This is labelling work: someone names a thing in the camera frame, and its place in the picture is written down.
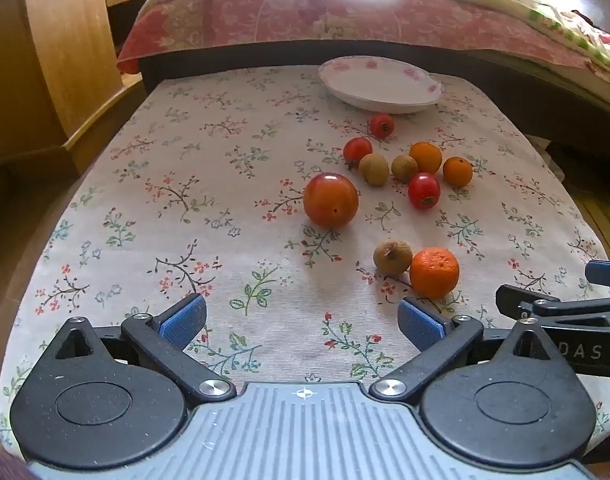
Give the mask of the bumpy orange mandarin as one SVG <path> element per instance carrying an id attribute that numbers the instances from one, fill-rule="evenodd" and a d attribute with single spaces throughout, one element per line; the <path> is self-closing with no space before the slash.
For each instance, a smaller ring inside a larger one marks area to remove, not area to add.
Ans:
<path id="1" fill-rule="evenodd" d="M 409 278 L 412 289 L 419 296 L 439 299 L 456 288 L 460 264 L 450 250 L 427 247 L 412 257 Z"/>

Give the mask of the brown longan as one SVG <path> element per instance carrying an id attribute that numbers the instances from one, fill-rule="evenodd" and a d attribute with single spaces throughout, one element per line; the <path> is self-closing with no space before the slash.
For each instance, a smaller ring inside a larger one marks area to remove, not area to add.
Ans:
<path id="1" fill-rule="evenodd" d="M 398 182 L 408 183 L 419 172 L 419 166 L 413 157 L 401 154 L 392 160 L 390 172 Z"/>
<path id="2" fill-rule="evenodd" d="M 384 156 L 371 153 L 360 159 L 359 172 L 367 184 L 383 186 L 390 177 L 390 166 Z"/>
<path id="3" fill-rule="evenodd" d="M 403 240 L 386 240 L 376 246 L 373 262 L 384 275 L 400 275 L 408 270 L 412 261 L 411 247 Z"/>

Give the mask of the small orange mandarin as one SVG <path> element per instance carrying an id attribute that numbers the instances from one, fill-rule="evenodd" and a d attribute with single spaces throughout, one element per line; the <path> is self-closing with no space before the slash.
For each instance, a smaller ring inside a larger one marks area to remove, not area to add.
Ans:
<path id="1" fill-rule="evenodd" d="M 442 164 L 442 176 L 454 188 L 465 188 L 473 179 L 473 167 L 465 158 L 450 157 Z"/>

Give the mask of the red cherry tomato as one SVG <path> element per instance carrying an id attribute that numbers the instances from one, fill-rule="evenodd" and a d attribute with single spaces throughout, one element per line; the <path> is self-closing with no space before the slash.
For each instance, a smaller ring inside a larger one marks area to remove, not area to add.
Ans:
<path id="1" fill-rule="evenodd" d="M 343 148 L 343 157 L 348 167 L 355 167 L 364 156 L 372 154 L 373 148 L 369 139 L 357 136 L 349 140 Z"/>
<path id="2" fill-rule="evenodd" d="M 438 180 L 427 172 L 419 172 L 408 183 L 408 199 L 416 209 L 433 208 L 438 203 L 441 192 Z"/>
<path id="3" fill-rule="evenodd" d="M 395 122 L 389 114 L 377 114 L 370 118 L 369 131 L 377 139 L 386 139 L 395 131 Z"/>

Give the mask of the smooth orange tomato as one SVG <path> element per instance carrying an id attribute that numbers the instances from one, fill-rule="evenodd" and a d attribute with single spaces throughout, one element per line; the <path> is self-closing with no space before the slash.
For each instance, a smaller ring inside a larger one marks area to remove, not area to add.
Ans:
<path id="1" fill-rule="evenodd" d="M 416 142 L 411 145 L 409 156 L 418 165 L 419 172 L 436 174 L 442 166 L 442 150 L 428 142 Z"/>

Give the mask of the large red tomato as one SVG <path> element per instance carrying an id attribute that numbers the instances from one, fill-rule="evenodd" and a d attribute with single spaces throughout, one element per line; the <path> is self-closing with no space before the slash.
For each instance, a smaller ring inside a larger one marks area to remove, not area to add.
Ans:
<path id="1" fill-rule="evenodd" d="M 338 229 L 355 218 L 359 194 L 346 177 L 324 172 L 305 186 L 303 205 L 311 222 L 325 229 Z"/>

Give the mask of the floral white tablecloth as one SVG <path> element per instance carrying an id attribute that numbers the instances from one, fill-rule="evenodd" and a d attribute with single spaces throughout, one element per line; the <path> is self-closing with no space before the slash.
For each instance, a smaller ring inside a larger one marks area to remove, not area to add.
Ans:
<path id="1" fill-rule="evenodd" d="M 410 289 L 384 278 L 375 247 L 443 247 L 460 264 L 434 301 L 489 327 L 503 284 L 564 300 L 608 296 L 585 264 L 605 252 L 563 185 L 512 122 L 469 82 L 442 78 L 440 102 L 397 117 L 375 143 L 387 159 L 419 141 L 474 169 L 420 211 L 405 185 L 349 180 L 359 209 L 344 228 L 311 224 L 302 193 L 347 170 L 344 145 L 369 117 L 322 86 L 312 66 L 166 81 L 96 161 L 47 240 L 11 330 L 0 374 L 0 440 L 15 448 L 14 396 L 66 318 L 99 326 L 205 297 L 194 359 L 237 384 L 372 382 L 413 356 L 396 310 Z"/>

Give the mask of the white floral plate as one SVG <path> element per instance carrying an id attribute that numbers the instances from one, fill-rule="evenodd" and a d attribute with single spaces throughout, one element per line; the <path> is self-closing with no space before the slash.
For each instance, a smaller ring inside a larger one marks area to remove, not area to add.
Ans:
<path id="1" fill-rule="evenodd" d="M 422 68 L 371 55 L 323 63 L 318 76 L 332 96 L 367 112 L 403 115 L 437 104 L 444 86 Z"/>

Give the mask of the wooden cabinet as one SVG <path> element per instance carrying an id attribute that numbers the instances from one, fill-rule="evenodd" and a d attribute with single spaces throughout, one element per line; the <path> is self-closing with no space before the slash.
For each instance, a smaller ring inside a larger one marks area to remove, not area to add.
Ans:
<path id="1" fill-rule="evenodd" d="M 0 0 L 0 166 L 82 174 L 145 98 L 117 55 L 145 0 Z"/>

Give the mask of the pink floral bedspread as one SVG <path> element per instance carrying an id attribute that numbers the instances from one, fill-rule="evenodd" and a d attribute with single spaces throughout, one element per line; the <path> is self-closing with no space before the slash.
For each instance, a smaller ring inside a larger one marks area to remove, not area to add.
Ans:
<path id="1" fill-rule="evenodd" d="M 495 50 L 610 82 L 610 34 L 538 0 L 148 0 L 117 65 L 156 54 L 291 40 Z"/>

